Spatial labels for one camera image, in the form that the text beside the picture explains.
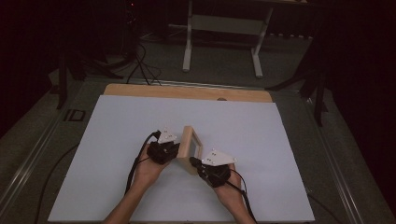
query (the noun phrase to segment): black cable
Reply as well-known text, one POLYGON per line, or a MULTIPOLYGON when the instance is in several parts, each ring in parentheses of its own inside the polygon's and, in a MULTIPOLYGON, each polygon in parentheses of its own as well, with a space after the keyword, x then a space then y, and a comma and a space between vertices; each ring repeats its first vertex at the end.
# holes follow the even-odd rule
POLYGON ((311 198, 312 200, 314 200, 316 203, 318 203, 324 210, 326 210, 326 212, 328 212, 334 219, 335 221, 337 221, 337 223, 343 224, 343 222, 338 219, 338 217, 323 203, 321 203, 318 199, 316 199, 314 196, 312 196, 311 194, 307 193, 306 195, 308 195, 309 198, 311 198))
POLYGON ((143 78, 146 80, 146 83, 149 85, 148 78, 146 77, 146 74, 143 71, 142 63, 141 63, 141 61, 139 59, 139 56, 136 55, 136 59, 137 59, 137 64, 139 65, 139 68, 140 68, 140 72, 142 73, 143 78))
POLYGON ((45 182, 45 184, 44 184, 44 187, 43 187, 43 189, 41 190, 41 193, 40 193, 40 199, 38 200, 38 207, 37 207, 37 210, 36 210, 36 212, 35 212, 35 223, 38 222, 38 217, 39 217, 39 215, 40 215, 41 204, 42 204, 43 198, 44 198, 44 192, 46 191, 47 185, 48 185, 48 183, 49 183, 49 181, 50 181, 50 177, 51 177, 53 171, 54 171, 55 168, 58 166, 59 162, 61 162, 61 160, 62 160, 67 154, 69 154, 71 151, 73 151, 74 149, 76 149, 76 148, 78 147, 78 145, 79 145, 79 143, 76 144, 76 145, 74 145, 73 147, 70 147, 70 148, 62 155, 62 157, 61 157, 59 160, 56 161, 55 165, 53 165, 52 168, 51 168, 51 170, 49 171, 49 175, 47 176, 47 179, 46 179, 46 182, 45 182))
POLYGON ((146 57, 147 50, 146 50, 146 48, 145 48, 142 44, 139 43, 138 45, 140 46, 140 48, 143 49, 143 57, 140 59, 140 62, 141 62, 143 65, 145 65, 146 69, 148 70, 148 72, 149 72, 149 73, 152 75, 152 77, 153 77, 153 79, 151 80, 151 82, 149 83, 149 85, 151 85, 151 84, 154 82, 154 80, 156 80, 156 81, 158 82, 158 84, 160 84, 160 86, 161 86, 162 84, 161 84, 160 80, 158 80, 158 77, 159 77, 159 76, 161 75, 161 73, 162 73, 161 68, 154 67, 154 66, 151 66, 151 65, 148 65, 148 64, 144 63, 143 60, 144 60, 145 57, 146 57), (160 74, 158 74, 157 76, 155 76, 155 75, 149 70, 149 67, 158 69, 158 70, 160 71, 160 74))
POLYGON ((136 169, 136 166, 139 162, 140 156, 142 155, 143 150, 145 149, 146 144, 148 143, 149 139, 152 136, 155 136, 157 139, 160 137, 161 132, 157 131, 155 133, 151 133, 148 138, 146 138, 145 142, 143 143, 142 147, 140 148, 139 154, 137 155, 137 157, 134 159, 134 164, 132 165, 131 171, 128 174, 128 180, 126 182, 126 188, 125 188, 125 192, 124 194, 126 194, 126 192, 128 192, 129 188, 131 187, 131 183, 132 183, 132 179, 134 178, 134 170, 136 169))
MULTIPOLYGON (((141 61, 143 61, 146 57, 146 48, 141 45, 140 43, 138 43, 138 45, 143 49, 143 56, 141 61)), ((137 63, 136 67, 134 68, 134 70, 132 70, 131 74, 128 76, 128 78, 126 79, 126 84, 129 84, 129 80, 132 78, 132 76, 134 75, 134 72, 136 71, 136 69, 139 67, 140 63, 137 63)))
POLYGON ((248 188, 247 188, 247 183, 245 182, 245 179, 244 179, 244 177, 242 177, 238 172, 236 172, 235 170, 233 170, 233 169, 230 169, 232 172, 234 172, 234 173, 236 173, 236 174, 238 174, 239 175, 239 177, 241 177, 241 179, 242 179, 242 181, 244 182, 244 186, 245 186, 245 193, 246 194, 248 194, 248 188))
POLYGON ((229 186, 233 187, 234 189, 238 190, 242 194, 242 196, 244 197, 244 200, 245 200, 245 205, 247 206, 248 213, 250 214, 251 218, 253 218, 254 222, 257 223, 256 218, 254 217, 253 212, 251 211, 251 207, 250 207, 250 203, 248 201, 247 193, 244 190, 242 190, 242 189, 238 188, 237 186, 235 186, 234 184, 232 184, 228 180, 226 180, 225 183, 228 184, 229 186))
POLYGON ((134 72, 136 71, 138 66, 139 66, 139 64, 134 68, 134 70, 132 70, 131 74, 128 76, 128 78, 126 79, 126 84, 129 84, 129 80, 134 75, 134 72))

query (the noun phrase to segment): white table surface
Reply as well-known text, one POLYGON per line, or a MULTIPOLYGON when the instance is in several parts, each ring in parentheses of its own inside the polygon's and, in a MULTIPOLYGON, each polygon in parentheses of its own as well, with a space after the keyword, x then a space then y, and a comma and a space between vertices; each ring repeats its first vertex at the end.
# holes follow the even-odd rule
MULTIPOLYGON (((120 201, 150 133, 166 127, 180 140, 191 125, 203 142, 235 156, 258 221, 313 221, 297 164, 274 103, 102 95, 92 113, 49 221, 101 221, 120 201)), ((216 194, 176 160, 145 194, 133 221, 233 221, 216 194)))

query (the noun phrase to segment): forearm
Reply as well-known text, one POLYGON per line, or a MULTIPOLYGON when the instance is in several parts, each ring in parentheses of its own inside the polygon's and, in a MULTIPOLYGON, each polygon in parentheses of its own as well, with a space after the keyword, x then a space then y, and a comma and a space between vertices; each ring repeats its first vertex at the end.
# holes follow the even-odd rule
POLYGON ((231 215, 233 215, 233 219, 235 219, 236 223, 238 224, 256 223, 248 213, 248 210, 246 209, 243 203, 228 204, 225 207, 228 209, 228 211, 230 211, 231 215))
POLYGON ((122 224, 128 223, 134 210, 139 205, 140 200, 149 187, 133 183, 131 188, 111 211, 103 223, 105 224, 122 224))

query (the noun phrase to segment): cable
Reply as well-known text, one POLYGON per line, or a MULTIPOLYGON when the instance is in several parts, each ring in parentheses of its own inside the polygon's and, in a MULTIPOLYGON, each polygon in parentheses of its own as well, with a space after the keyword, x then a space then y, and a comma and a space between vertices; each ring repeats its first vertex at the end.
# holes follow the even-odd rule
POLYGON ((335 214, 323 203, 321 203, 318 199, 316 199, 314 196, 312 196, 310 193, 307 193, 306 195, 308 195, 309 198, 311 198, 312 200, 314 200, 316 203, 318 203, 324 210, 326 210, 326 212, 328 212, 334 219, 335 221, 337 221, 337 223, 343 224, 343 222, 338 219, 338 217, 335 216, 335 214))
POLYGON ((248 188, 247 188, 247 184, 246 184, 246 182, 245 182, 245 179, 244 179, 244 177, 242 177, 238 172, 236 172, 235 170, 233 170, 233 169, 230 169, 231 171, 233 171, 234 173, 236 173, 236 174, 238 174, 239 175, 239 177, 241 177, 241 179, 242 179, 242 181, 244 182, 244 186, 245 186, 245 193, 246 194, 248 194, 248 188))
POLYGON ((142 155, 143 150, 145 149, 146 144, 148 143, 149 139, 154 136, 157 139, 160 137, 161 132, 157 131, 155 133, 151 133, 148 138, 146 138, 145 142, 143 143, 142 147, 140 148, 139 154, 137 155, 137 157, 134 159, 134 164, 132 165, 131 171, 128 174, 128 180, 126 181, 126 188, 125 188, 125 192, 124 194, 126 194, 126 192, 128 192, 129 188, 131 187, 132 184, 132 179, 134 178, 134 170, 136 169, 136 166, 139 162, 140 156, 142 155))
POLYGON ((142 67, 142 61, 140 61, 140 59, 139 59, 139 56, 138 55, 136 55, 136 60, 137 60, 137 64, 139 65, 139 68, 140 68, 140 72, 142 72, 142 76, 143 76, 143 78, 146 80, 146 83, 149 85, 149 81, 148 81, 148 78, 146 77, 146 74, 145 74, 145 72, 143 71, 143 67, 142 67))
POLYGON ((49 171, 49 175, 47 176, 47 179, 46 179, 46 182, 45 182, 45 184, 44 184, 44 187, 43 187, 43 189, 41 190, 41 193, 40 193, 40 199, 38 200, 38 207, 37 207, 37 210, 36 210, 36 212, 35 212, 35 223, 38 222, 38 217, 39 217, 39 215, 40 215, 41 204, 42 204, 43 198, 44 198, 44 192, 46 191, 47 184, 48 184, 49 181, 50 181, 50 177, 51 177, 53 171, 54 171, 55 168, 58 166, 59 162, 61 162, 61 160, 62 160, 67 154, 69 154, 71 151, 73 151, 74 149, 76 149, 76 148, 78 147, 78 145, 79 145, 79 143, 76 144, 76 145, 74 145, 73 147, 70 147, 70 148, 62 155, 62 157, 61 157, 59 160, 56 161, 55 165, 53 165, 52 168, 51 168, 51 170, 49 171))
POLYGON ((251 218, 253 218, 254 222, 257 223, 256 218, 254 217, 253 212, 251 211, 251 207, 250 207, 250 203, 248 201, 247 193, 244 190, 242 190, 242 189, 238 188, 237 186, 235 186, 234 184, 232 184, 228 180, 226 180, 225 183, 228 184, 229 186, 233 187, 234 189, 238 190, 242 194, 242 196, 244 197, 244 200, 245 200, 245 205, 247 206, 248 213, 250 214, 251 218))

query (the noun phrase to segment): hand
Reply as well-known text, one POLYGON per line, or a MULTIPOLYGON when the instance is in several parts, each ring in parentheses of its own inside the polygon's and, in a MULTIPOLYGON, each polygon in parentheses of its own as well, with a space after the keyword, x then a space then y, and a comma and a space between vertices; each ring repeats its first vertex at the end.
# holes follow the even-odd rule
POLYGON ((139 158, 139 163, 136 166, 134 172, 134 183, 133 185, 144 186, 146 188, 150 187, 161 174, 161 171, 170 163, 167 162, 164 165, 160 165, 149 158, 147 154, 149 145, 146 145, 142 151, 139 158))
MULTIPOLYGON (((235 170, 235 165, 233 163, 229 164, 229 167, 230 169, 235 170)), ((236 172, 231 171, 231 176, 228 181, 241 189, 241 177, 236 172)), ((213 188, 213 190, 218 195, 219 201, 233 215, 233 218, 237 223, 256 223, 245 207, 241 192, 234 189, 227 183, 223 186, 213 188)))

